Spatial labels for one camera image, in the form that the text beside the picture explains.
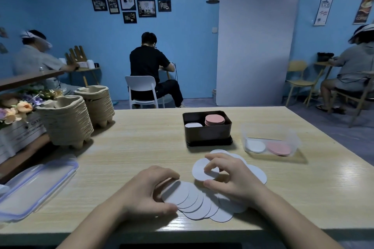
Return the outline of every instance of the right hand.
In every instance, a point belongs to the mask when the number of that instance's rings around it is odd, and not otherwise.
[[[204,171],[210,171],[218,167],[229,174],[228,181],[218,182],[205,180],[204,186],[233,200],[256,207],[262,196],[269,192],[268,188],[250,171],[241,159],[229,156],[228,154],[215,153],[205,155],[210,162]]]

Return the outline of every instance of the person wearing white visor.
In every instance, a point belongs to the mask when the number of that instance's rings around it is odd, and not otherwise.
[[[21,32],[24,46],[14,56],[13,72],[15,75],[23,75],[39,72],[41,70],[61,70],[72,72],[77,69],[77,64],[66,65],[61,60],[46,53],[52,48],[44,34],[37,30]],[[72,94],[79,86],[61,83],[56,77],[42,82],[46,89],[61,89],[64,95]]]
[[[361,92],[367,84],[367,78],[361,71],[373,71],[374,64],[374,24],[360,26],[351,39],[350,44],[356,44],[346,49],[339,57],[329,60],[333,66],[341,67],[336,79],[326,79],[321,83],[323,105],[316,107],[327,111],[331,99],[331,91],[335,88],[349,92]],[[344,113],[344,110],[334,109],[334,112]]]

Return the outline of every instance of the white chair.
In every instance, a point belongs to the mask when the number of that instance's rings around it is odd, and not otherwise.
[[[141,109],[143,108],[144,104],[145,105],[154,104],[156,108],[159,107],[158,100],[156,97],[156,91],[154,90],[154,88],[156,87],[156,81],[154,77],[152,76],[125,76],[124,78],[126,79],[127,85],[129,87],[130,109],[132,109],[133,104],[139,104]],[[137,99],[132,100],[131,90],[140,91],[140,92],[152,91],[154,100],[151,100],[151,101],[141,101]],[[159,100],[162,100],[162,107],[165,108],[164,98],[162,97]]]

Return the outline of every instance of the man in black shirt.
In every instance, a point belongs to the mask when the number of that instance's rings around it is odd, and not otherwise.
[[[141,46],[130,53],[131,76],[152,76],[156,80],[156,96],[161,98],[171,94],[176,107],[185,107],[182,104],[183,96],[179,84],[175,80],[159,83],[159,69],[174,72],[175,67],[166,56],[156,49],[157,38],[154,33],[145,32],[141,36]],[[137,100],[153,100],[152,91],[131,91],[131,97]]]

